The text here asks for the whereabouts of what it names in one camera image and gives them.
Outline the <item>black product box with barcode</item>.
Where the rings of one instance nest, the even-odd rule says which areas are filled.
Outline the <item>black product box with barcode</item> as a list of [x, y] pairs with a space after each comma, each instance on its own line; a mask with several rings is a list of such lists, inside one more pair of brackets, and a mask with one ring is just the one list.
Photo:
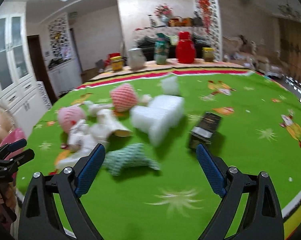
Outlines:
[[210, 145], [221, 120], [221, 116], [205, 112], [200, 121], [190, 131], [188, 147], [194, 151], [199, 144]]

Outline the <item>pink bag lined trash bin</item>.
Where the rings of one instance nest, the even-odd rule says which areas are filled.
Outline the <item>pink bag lined trash bin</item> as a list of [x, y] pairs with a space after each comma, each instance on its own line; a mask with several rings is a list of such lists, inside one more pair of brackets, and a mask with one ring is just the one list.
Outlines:
[[[16, 142], [20, 139], [26, 139], [25, 133], [23, 132], [23, 130], [21, 128], [16, 128], [13, 131], [11, 131], [6, 137], [5, 139], [2, 140], [0, 147], [5, 145], [5, 144], [10, 144], [13, 142]], [[21, 148], [15, 152], [10, 153], [5, 160], [9, 160], [12, 157], [22, 153], [24, 151], [24, 148]]]

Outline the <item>white glass-door cabinet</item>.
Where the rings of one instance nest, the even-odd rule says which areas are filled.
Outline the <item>white glass-door cabinet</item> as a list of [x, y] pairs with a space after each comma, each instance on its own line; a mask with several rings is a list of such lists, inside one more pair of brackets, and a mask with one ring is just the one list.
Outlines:
[[26, 136], [46, 112], [28, 49], [25, 2], [0, 6], [0, 102]]

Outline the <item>low white shoe cabinet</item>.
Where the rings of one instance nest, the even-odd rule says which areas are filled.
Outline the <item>low white shoe cabinet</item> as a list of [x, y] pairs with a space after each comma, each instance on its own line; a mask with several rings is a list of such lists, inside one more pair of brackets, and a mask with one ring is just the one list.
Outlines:
[[48, 76], [57, 97], [82, 84], [77, 60], [69, 60], [48, 70]]

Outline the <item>white paper cup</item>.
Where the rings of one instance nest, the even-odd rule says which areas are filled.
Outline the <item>white paper cup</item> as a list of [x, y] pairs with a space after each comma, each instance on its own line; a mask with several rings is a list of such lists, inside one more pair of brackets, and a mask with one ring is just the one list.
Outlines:
[[108, 136], [114, 134], [117, 137], [129, 137], [131, 136], [131, 130], [126, 128], [115, 116], [113, 110], [102, 109], [97, 112], [97, 119], [100, 125], [106, 129]]

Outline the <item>green cartoon tablecloth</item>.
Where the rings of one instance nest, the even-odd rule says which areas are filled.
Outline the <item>green cartoon tablecloth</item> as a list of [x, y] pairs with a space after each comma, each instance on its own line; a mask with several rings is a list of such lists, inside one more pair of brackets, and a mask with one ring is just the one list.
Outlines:
[[244, 173], [266, 171], [275, 186], [284, 236], [293, 239], [301, 224], [301, 104], [275, 81], [247, 70], [191, 68], [111, 77], [89, 82], [59, 99], [33, 128], [28, 146], [35, 158], [23, 165], [17, 187], [26, 192], [33, 173], [47, 175], [64, 154], [67, 136], [57, 122], [61, 107], [86, 99], [109, 103], [110, 92], [129, 83], [139, 95], [162, 94], [161, 80], [178, 78], [185, 110], [159, 147], [132, 129], [128, 138], [111, 137], [108, 149], [142, 143], [160, 170], [127, 168], [119, 176], [101, 169], [82, 203], [105, 239], [197, 239], [220, 203], [195, 153], [191, 129], [206, 112], [221, 116], [210, 152]]

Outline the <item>green white foam net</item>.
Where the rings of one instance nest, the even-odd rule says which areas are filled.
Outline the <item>green white foam net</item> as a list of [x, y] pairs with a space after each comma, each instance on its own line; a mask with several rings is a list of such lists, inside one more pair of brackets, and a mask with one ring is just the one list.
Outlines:
[[108, 152], [103, 166], [112, 176], [119, 176], [124, 169], [131, 167], [149, 167], [155, 171], [161, 170], [157, 161], [145, 155], [142, 143], [130, 144], [122, 149]]

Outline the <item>red white foam fruit net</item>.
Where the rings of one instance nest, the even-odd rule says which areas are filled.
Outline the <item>red white foam fruit net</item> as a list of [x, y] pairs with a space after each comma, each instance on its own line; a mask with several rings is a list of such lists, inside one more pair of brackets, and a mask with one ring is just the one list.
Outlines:
[[117, 112], [125, 112], [138, 104], [138, 97], [134, 87], [124, 83], [110, 91], [112, 104]]

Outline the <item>yellow lidded jar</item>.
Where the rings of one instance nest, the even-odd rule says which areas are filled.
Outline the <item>yellow lidded jar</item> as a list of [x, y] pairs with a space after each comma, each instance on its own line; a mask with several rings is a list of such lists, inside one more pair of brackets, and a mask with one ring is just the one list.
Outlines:
[[123, 68], [123, 58], [121, 56], [111, 58], [111, 68], [114, 72], [120, 71]]

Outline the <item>red gift bag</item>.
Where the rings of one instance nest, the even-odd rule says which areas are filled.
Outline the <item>red gift bag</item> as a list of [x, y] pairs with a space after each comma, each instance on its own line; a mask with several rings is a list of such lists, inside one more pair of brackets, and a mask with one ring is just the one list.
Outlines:
[[120, 53], [110, 53], [108, 58], [104, 61], [105, 66], [109, 66], [111, 64], [111, 58], [121, 56]]

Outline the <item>large white foam block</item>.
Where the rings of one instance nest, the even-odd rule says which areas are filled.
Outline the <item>large white foam block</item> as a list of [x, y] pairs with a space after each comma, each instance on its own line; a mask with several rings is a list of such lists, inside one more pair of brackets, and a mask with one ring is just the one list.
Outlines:
[[169, 129], [176, 127], [183, 117], [185, 100], [180, 96], [158, 95], [147, 106], [134, 106], [130, 121], [134, 128], [148, 135], [152, 146], [159, 146]]

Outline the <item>amber glass jar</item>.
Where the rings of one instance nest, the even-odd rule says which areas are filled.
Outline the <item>amber glass jar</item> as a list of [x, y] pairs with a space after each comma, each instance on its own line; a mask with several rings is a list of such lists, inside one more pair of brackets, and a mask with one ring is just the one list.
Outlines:
[[213, 62], [214, 61], [214, 49], [210, 47], [202, 48], [202, 58], [205, 62]]

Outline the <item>lace covered sideboard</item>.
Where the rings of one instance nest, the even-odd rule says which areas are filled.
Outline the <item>lace covered sideboard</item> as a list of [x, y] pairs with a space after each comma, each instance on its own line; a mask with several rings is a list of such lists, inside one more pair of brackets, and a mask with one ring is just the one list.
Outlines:
[[186, 31], [190, 33], [190, 38], [194, 43], [196, 58], [202, 58], [202, 49], [211, 47], [210, 38], [206, 34], [204, 27], [156, 27], [136, 29], [133, 32], [133, 42], [137, 48], [141, 48], [147, 61], [154, 59], [155, 42], [158, 34], [162, 34], [163, 39], [169, 46], [168, 58], [176, 58], [176, 44], [179, 39], [179, 32]]

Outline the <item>green patterned snack bag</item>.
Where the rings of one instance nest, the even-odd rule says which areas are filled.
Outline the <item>green patterned snack bag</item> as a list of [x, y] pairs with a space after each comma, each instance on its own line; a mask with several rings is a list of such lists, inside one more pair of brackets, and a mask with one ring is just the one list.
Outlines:
[[169, 54], [169, 43], [163, 33], [157, 33], [154, 46], [154, 60], [158, 65], [165, 65]]

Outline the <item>red chinese knot decoration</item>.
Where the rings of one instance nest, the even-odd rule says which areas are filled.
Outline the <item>red chinese knot decoration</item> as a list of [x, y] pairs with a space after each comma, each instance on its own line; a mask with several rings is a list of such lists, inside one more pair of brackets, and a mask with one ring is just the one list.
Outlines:
[[206, 33], [210, 34], [211, 28], [211, 16], [212, 12], [210, 9], [210, 0], [199, 0], [199, 7], [203, 13], [204, 27], [206, 28]]

